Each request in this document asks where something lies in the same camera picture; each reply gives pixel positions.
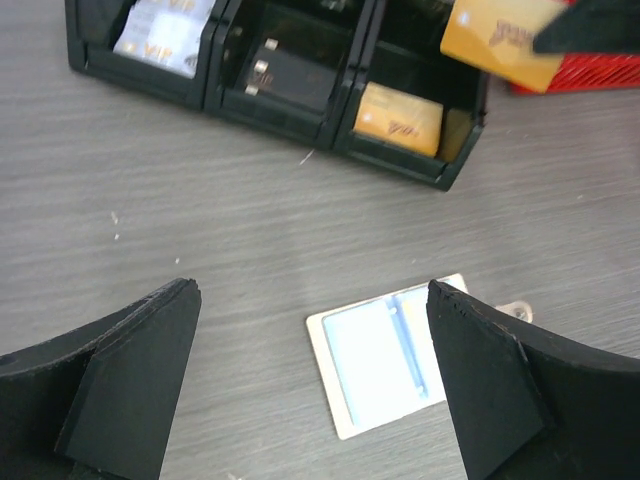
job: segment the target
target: table surface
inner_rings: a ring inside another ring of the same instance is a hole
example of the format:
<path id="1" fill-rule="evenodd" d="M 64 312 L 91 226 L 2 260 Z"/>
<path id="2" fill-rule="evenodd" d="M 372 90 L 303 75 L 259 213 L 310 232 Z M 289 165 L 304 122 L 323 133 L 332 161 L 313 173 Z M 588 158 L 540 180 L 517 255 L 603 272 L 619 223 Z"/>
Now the table surface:
<path id="1" fill-rule="evenodd" d="M 640 90 L 494 83 L 443 194 L 72 73 L 62 0 L 3 3 L 0 76 L 0 354 L 200 285 L 163 479 L 464 479 L 444 404 L 339 441 L 304 324 L 433 277 L 640 356 Z"/>

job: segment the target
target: robotic claw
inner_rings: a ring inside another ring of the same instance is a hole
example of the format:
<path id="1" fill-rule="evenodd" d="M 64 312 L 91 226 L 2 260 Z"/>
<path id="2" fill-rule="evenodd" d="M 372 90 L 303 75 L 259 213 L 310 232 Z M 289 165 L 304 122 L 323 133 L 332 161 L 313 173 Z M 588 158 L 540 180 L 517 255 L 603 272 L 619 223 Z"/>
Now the robotic claw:
<path id="1" fill-rule="evenodd" d="M 597 350 L 437 281 L 429 328 L 469 480 L 631 480 L 640 360 Z"/>
<path id="2" fill-rule="evenodd" d="M 533 50 L 640 54 L 640 0 L 578 0 L 538 33 Z"/>

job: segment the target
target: black card holder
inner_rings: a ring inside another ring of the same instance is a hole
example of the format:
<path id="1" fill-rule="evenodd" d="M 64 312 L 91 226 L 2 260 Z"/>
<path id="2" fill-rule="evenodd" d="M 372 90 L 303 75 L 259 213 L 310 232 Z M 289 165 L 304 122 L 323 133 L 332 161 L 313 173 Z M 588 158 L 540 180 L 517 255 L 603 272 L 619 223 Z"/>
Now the black card holder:
<path id="1" fill-rule="evenodd" d="M 75 71 L 109 83 L 201 110 L 213 37 L 227 0 L 217 0 L 200 36 L 197 59 L 187 59 L 196 64 L 193 78 L 113 51 L 135 3 L 135 0 L 65 0 L 69 65 Z"/>
<path id="2" fill-rule="evenodd" d="M 449 13 L 442 0 L 377 2 L 335 151 L 440 190 L 451 188 L 484 128 L 488 76 L 440 53 Z M 369 82 L 443 105 L 435 156 L 354 131 Z"/>
<path id="3" fill-rule="evenodd" d="M 330 8 L 339 3 L 231 0 L 214 37 L 205 112 L 330 148 L 375 0 Z M 255 70 L 260 61 L 266 72 Z"/>

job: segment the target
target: white card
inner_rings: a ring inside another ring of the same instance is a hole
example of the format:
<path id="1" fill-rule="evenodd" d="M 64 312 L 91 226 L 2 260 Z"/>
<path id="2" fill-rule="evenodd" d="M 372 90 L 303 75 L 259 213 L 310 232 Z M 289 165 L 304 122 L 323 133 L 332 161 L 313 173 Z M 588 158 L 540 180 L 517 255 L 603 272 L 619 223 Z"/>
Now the white card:
<path id="1" fill-rule="evenodd" d="M 441 281 L 467 292 L 459 274 Z M 307 319 L 340 439 L 446 399 L 427 297 L 423 284 Z"/>
<path id="2" fill-rule="evenodd" d="M 208 20 L 216 0 L 138 0 L 137 5 L 159 7 L 167 13 L 185 15 L 194 20 Z"/>
<path id="3" fill-rule="evenodd" d="M 156 6 L 138 3 L 129 12 L 114 52 L 158 68 L 193 78 L 200 36 L 207 19 L 194 19 Z"/>

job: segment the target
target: red plastic crate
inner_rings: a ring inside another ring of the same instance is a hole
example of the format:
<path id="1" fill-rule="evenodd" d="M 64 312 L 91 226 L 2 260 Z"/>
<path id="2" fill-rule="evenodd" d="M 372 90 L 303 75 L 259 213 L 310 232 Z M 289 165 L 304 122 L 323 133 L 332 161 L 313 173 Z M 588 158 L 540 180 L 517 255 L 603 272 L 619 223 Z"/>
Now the red plastic crate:
<path id="1" fill-rule="evenodd" d="M 640 55 L 567 55 L 547 93 L 640 87 Z M 511 84 L 517 94 L 535 94 Z"/>

